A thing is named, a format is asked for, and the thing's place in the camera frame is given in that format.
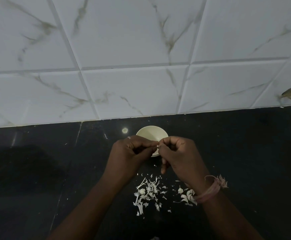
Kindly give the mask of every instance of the white bowl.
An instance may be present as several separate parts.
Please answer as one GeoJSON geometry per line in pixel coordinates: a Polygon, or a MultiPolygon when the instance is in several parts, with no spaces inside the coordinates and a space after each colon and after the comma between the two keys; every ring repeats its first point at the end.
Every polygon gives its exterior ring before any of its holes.
{"type": "MultiPolygon", "coordinates": [[[[154,126],[154,125],[149,125],[149,126],[141,128],[136,133],[136,135],[142,136],[151,141],[160,141],[161,139],[168,137],[168,134],[165,132],[164,129],[158,126],[154,126]]],[[[159,156],[159,149],[157,149],[155,153],[152,154],[151,157],[156,157],[156,156],[159,156]]]]}

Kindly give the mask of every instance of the hand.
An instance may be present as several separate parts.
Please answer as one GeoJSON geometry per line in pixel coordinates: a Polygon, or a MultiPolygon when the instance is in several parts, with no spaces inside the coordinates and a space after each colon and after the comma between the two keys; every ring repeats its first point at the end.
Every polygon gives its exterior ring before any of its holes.
{"type": "Polygon", "coordinates": [[[175,136],[163,138],[159,142],[159,154],[162,156],[162,174],[171,165],[180,180],[197,194],[207,189],[204,177],[210,173],[193,140],[175,136]]]}
{"type": "Polygon", "coordinates": [[[140,165],[157,150],[158,141],[131,136],[112,146],[102,181],[120,190],[137,173],[140,165]]]}

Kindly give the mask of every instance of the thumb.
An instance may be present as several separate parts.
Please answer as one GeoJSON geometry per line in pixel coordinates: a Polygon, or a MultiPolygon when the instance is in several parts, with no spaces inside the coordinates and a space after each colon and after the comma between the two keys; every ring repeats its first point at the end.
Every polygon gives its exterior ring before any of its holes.
{"type": "Polygon", "coordinates": [[[170,164],[173,158],[175,157],[175,152],[167,147],[164,143],[159,146],[159,154],[162,158],[167,160],[170,164]]]}
{"type": "Polygon", "coordinates": [[[152,156],[152,154],[156,150],[157,150],[157,146],[148,147],[148,148],[144,149],[142,152],[140,152],[139,154],[137,154],[135,156],[135,158],[137,160],[140,160],[140,161],[147,160],[147,159],[149,159],[152,156]]]}

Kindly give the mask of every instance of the black countertop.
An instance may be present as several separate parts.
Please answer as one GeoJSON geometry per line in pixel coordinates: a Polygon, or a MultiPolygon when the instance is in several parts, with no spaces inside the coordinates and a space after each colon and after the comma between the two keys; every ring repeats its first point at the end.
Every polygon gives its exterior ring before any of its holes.
{"type": "MultiPolygon", "coordinates": [[[[0,239],[46,238],[99,180],[112,144],[147,125],[194,140],[260,234],[291,239],[291,107],[0,128],[0,239]]],[[[152,202],[136,216],[135,187],[160,163],[151,158],[117,195],[96,239],[214,239],[200,206],[173,203],[185,186],[171,169],[160,211],[152,202]]]]}

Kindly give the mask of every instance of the pink thread bracelet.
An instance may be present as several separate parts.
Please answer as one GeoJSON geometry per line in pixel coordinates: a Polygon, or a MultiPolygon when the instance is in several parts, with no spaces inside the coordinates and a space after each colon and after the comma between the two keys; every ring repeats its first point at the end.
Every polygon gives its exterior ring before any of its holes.
{"type": "Polygon", "coordinates": [[[221,175],[218,177],[215,177],[213,175],[207,175],[204,177],[204,180],[206,179],[206,177],[214,177],[214,182],[204,193],[194,197],[196,202],[198,202],[199,204],[204,203],[208,199],[214,197],[221,188],[228,188],[228,182],[226,182],[226,180],[222,178],[221,175]]]}

